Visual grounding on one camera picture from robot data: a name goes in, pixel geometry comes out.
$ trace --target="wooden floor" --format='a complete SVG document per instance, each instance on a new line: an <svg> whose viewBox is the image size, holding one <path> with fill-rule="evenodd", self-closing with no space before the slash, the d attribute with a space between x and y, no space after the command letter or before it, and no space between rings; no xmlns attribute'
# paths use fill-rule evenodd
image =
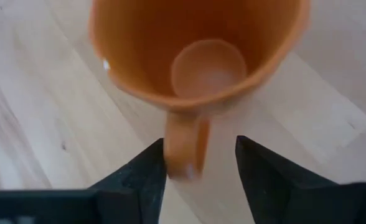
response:
<svg viewBox="0 0 366 224"><path fill-rule="evenodd" d="M87 37L91 0L0 0L0 189L88 187L163 136L165 114L116 89ZM275 76L215 118L204 171L167 183L161 223L253 223L244 134L334 181L366 180L366 0L314 0Z"/></svg>

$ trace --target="mug handle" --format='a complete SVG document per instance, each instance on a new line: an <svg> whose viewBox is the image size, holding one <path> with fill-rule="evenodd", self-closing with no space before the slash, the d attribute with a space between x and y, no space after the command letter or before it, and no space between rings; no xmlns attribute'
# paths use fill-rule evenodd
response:
<svg viewBox="0 0 366 224"><path fill-rule="evenodd" d="M198 115L168 113L164 158L169 178L192 180L201 176L209 126L209 119Z"/></svg>

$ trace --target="mug rim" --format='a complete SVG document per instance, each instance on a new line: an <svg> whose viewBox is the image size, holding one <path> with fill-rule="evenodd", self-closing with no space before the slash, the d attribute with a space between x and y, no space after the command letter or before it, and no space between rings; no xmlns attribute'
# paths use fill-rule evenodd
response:
<svg viewBox="0 0 366 224"><path fill-rule="evenodd" d="M112 67L108 70L108 76L118 88L129 93L130 95L145 101L149 101L155 105L169 108L170 110L190 110L192 108L230 99L234 96L240 95L248 90L258 87L263 81L265 81L274 73L274 71L277 69L277 66L293 48L294 44L301 36L303 30L306 28L309 20L310 0L300 0L299 2L299 10L294 19L294 24L289 28L289 31L283 38L282 44L275 50L272 56L267 61L262 63L254 72L252 72L250 77L246 78L239 84L230 86L218 93L201 96L198 98L178 98L176 96L164 96L133 88L129 84L117 80L117 75L113 73Z"/></svg>

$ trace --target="orange mug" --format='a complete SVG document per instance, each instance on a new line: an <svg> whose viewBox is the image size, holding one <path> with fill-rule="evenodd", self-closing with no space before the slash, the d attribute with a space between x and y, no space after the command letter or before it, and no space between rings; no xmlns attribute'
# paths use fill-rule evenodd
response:
<svg viewBox="0 0 366 224"><path fill-rule="evenodd" d="M210 116L276 70L308 17L308 0L93 0L89 26L116 86L168 110L167 171L191 179L202 173ZM192 61L176 65L183 51ZM204 78L201 63L242 74Z"/></svg>

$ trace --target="mug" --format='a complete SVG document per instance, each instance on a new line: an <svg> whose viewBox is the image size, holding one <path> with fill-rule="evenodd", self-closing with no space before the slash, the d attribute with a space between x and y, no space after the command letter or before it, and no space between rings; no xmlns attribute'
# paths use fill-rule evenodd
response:
<svg viewBox="0 0 366 224"><path fill-rule="evenodd" d="M93 0L89 33L118 88L168 110L167 172L193 179L211 116L276 70L308 17L308 0Z"/></svg>

